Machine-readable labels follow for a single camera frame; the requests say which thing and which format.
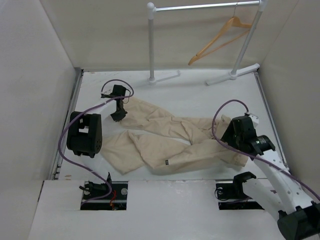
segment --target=rectangular opening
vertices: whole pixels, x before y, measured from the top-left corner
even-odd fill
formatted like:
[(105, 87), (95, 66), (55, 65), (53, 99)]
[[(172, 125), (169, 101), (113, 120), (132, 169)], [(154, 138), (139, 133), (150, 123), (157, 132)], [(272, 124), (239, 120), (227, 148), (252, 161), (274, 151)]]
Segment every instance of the rectangular opening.
[(112, 182), (112, 192), (106, 197), (94, 199), (106, 194), (103, 189), (105, 184), (94, 184), (95, 188), (89, 189), (87, 182), (82, 195), (82, 203), (80, 210), (106, 210), (106, 211), (123, 211), (127, 210), (128, 182), (114, 181)]

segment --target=cloth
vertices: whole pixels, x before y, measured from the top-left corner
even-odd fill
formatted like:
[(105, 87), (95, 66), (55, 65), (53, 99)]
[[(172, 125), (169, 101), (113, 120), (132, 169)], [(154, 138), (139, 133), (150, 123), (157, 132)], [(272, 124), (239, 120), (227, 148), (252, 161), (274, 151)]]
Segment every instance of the cloth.
[[(163, 108), (131, 97), (120, 124), (152, 134), (125, 131), (102, 141), (101, 155), (120, 173), (143, 165), (157, 174), (174, 174), (211, 167), (219, 160), (245, 166), (248, 157), (221, 146), (212, 135), (211, 118), (175, 117)], [(221, 138), (231, 119), (221, 116), (215, 132)], [(176, 139), (189, 141), (191, 145)]]

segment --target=white table surface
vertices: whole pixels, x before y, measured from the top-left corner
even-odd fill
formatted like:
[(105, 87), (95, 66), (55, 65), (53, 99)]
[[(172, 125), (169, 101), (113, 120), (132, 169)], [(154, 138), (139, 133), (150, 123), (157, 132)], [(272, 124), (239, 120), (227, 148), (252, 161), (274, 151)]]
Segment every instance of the white table surface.
[[(161, 76), (170, 71), (156, 71), (156, 76)], [(127, 81), (134, 87), (135, 97), (160, 106), (175, 116), (179, 117), (207, 117), (212, 118), (216, 110), (230, 99), (238, 99), (247, 104), (251, 113), (259, 117), (259, 125), (256, 128), (258, 135), (267, 135), (278, 149), (276, 137), (265, 109), (263, 98), (258, 88), (255, 76), (249, 73), (237, 78), (216, 85), (206, 86), (205, 80), (218, 76), (224, 70), (218, 69), (185, 69), (180, 70), (181, 76), (159, 82), (156, 85), (146, 85), (149, 76), (148, 71), (109, 71), (109, 72), (86, 72), (84, 73), (76, 111), (84, 111), (94, 106), (100, 99), (102, 85), (111, 79)], [(106, 86), (111, 89), (113, 83)], [(222, 114), (231, 118), (242, 116), (245, 109), (238, 103), (227, 105)], [(124, 131), (118, 123), (113, 122), (109, 117), (102, 123), (104, 136), (111, 136)], [(72, 151), (66, 149), (65, 155), (81, 163), (79, 157)], [(107, 171), (111, 173), (113, 181), (129, 180), (221, 180), (233, 179), (237, 174), (250, 171), (258, 178), (265, 178), (260, 169), (248, 160), (245, 167), (239, 167), (225, 162), (218, 162), (213, 167), (178, 173), (172, 175), (152, 174), (145, 166), (121, 175), (108, 162), (97, 154), (92, 161), (103, 161)], [(66, 161), (63, 161), (59, 180), (91, 180), (97, 181), (91, 173)]]
[(129, 181), (127, 210), (79, 210), (84, 181), (45, 181), (28, 240), (283, 240), (264, 210), (219, 210), (215, 181)]

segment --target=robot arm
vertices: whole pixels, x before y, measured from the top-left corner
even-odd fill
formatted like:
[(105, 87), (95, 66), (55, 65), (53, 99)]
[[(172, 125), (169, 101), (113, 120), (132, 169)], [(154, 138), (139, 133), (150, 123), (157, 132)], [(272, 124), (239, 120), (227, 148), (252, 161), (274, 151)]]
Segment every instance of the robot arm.
[(234, 189), (238, 195), (251, 197), (268, 211), (277, 221), (286, 240), (300, 240), (320, 233), (320, 203), (316, 204), (300, 184), (290, 177), (269, 138), (257, 136), (254, 119), (247, 113), (232, 119), (221, 140), (241, 152), (263, 159), (252, 160), (263, 171), (277, 194), (264, 187), (250, 172), (234, 177)]

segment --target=orange hanger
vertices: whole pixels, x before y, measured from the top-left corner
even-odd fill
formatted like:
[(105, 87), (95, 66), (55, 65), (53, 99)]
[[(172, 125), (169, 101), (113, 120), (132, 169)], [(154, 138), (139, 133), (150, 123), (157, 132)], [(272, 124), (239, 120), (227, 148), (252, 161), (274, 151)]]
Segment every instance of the orange hanger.
[(233, 41), (237, 40), (238, 38), (241, 38), (242, 36), (246, 35), (250, 31), (250, 30), (247, 30), (244, 33), (241, 33), (240, 35), (238, 35), (235, 38), (231, 39), (230, 41), (227, 41), (227, 42), (221, 44), (220, 46), (214, 48), (213, 50), (208, 51), (207, 53), (204, 53), (208, 48), (211, 47), (212, 44), (214, 44), (221, 36), (223, 36), (231, 27), (250, 29), (251, 26), (252, 26), (252, 24), (242, 23), (237, 16), (233, 16), (232, 18), (230, 18), (223, 25), (223, 27), (220, 29), (218, 34), (204, 48), (202, 48), (194, 57), (191, 58), (191, 60), (189, 61), (188, 65), (191, 65), (195, 61), (197, 61), (197, 60), (199, 60), (199, 59), (201, 59), (201, 58), (203, 58), (203, 57), (205, 57), (205, 56), (207, 56), (209, 54), (212, 54), (213, 52), (215, 52), (218, 49), (224, 47), (225, 45), (230, 44)]

